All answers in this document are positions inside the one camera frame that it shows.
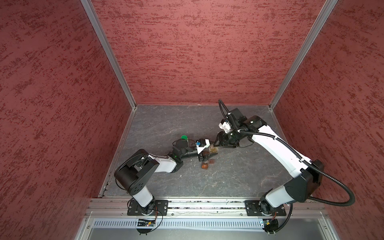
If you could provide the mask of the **amber pill bottle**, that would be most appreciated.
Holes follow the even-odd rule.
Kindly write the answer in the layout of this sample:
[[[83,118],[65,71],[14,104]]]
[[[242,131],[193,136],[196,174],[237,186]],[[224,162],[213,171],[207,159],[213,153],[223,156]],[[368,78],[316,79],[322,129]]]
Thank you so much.
[[[219,151],[219,149],[218,149],[217,147],[214,147],[213,145],[210,145],[210,147],[209,147],[209,152],[210,152],[211,154],[217,154],[218,151]]]

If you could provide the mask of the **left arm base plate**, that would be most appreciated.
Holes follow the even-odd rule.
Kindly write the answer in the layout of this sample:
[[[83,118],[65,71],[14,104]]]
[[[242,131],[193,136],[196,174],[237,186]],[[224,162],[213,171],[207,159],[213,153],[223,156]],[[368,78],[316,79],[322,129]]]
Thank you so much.
[[[136,200],[131,199],[127,203],[128,216],[166,216],[169,201],[152,200],[148,206],[142,207]]]

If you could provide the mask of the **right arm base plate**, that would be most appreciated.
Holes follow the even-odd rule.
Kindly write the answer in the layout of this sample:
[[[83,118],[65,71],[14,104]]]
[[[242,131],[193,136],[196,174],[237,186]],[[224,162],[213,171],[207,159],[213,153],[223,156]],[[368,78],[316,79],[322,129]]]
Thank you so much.
[[[245,210],[249,217],[282,217],[286,216],[286,210],[283,205],[279,207],[265,207],[264,203],[259,200],[246,200],[244,201]]]

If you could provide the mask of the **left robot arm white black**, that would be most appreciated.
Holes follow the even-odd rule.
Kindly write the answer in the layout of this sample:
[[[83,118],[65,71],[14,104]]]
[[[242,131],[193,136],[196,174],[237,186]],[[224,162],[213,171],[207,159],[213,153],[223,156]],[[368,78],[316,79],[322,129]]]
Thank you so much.
[[[176,173],[184,159],[197,157],[202,167],[209,166],[210,158],[218,154],[218,147],[208,139],[197,141],[178,139],[173,142],[172,151],[166,156],[148,153],[144,149],[136,151],[114,172],[119,188],[127,191],[145,211],[155,209],[155,198],[147,188],[147,183],[155,173]]]

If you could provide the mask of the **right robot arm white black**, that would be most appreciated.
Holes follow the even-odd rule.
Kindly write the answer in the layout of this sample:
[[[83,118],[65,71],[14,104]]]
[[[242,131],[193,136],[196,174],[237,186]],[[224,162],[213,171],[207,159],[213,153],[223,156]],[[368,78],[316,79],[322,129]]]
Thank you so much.
[[[239,147],[240,140],[249,138],[266,149],[287,170],[292,179],[265,193],[260,199],[260,211],[269,216],[283,204],[303,203],[316,190],[322,177],[306,165],[310,159],[290,147],[268,124],[258,116],[247,118],[227,114],[219,124],[217,137],[221,147]]]

